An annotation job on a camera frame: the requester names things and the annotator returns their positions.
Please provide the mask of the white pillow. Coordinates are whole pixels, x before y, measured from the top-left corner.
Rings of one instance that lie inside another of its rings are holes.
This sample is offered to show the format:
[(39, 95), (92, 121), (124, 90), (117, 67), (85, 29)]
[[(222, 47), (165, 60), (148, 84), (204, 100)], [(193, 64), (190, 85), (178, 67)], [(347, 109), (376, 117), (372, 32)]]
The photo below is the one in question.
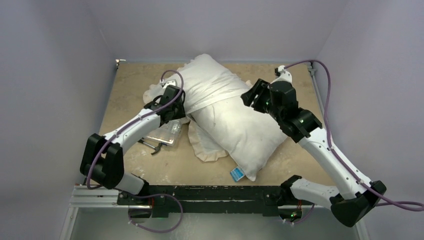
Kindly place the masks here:
[(270, 115), (244, 105), (239, 96), (220, 100), (190, 115), (252, 182), (287, 139)]

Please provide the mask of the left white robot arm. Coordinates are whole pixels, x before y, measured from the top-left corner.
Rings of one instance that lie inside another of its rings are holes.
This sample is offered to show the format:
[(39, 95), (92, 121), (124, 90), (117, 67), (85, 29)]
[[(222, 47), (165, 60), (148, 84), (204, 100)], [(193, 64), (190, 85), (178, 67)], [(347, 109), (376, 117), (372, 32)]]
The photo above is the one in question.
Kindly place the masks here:
[(185, 92), (169, 85), (164, 93), (146, 103), (140, 112), (119, 128), (99, 135), (92, 134), (86, 142), (80, 172), (86, 176), (86, 186), (94, 189), (92, 182), (106, 189), (129, 193), (138, 205), (149, 199), (149, 183), (127, 172), (124, 167), (126, 152), (152, 131), (170, 121), (183, 118)]

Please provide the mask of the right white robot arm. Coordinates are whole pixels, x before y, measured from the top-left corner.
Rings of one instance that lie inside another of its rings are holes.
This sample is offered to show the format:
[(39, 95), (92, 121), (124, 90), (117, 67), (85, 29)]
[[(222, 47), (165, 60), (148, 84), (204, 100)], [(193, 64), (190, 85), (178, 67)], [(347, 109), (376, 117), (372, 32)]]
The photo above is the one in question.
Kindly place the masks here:
[(280, 185), (276, 202), (292, 204), (304, 200), (326, 209), (344, 226), (353, 227), (380, 201), (387, 188), (372, 181), (346, 159), (335, 156), (337, 147), (326, 139), (327, 131), (309, 110), (299, 107), (295, 88), (287, 81), (268, 83), (259, 79), (243, 93), (242, 102), (269, 114), (281, 131), (305, 149), (334, 181), (334, 186), (311, 182), (293, 175)]

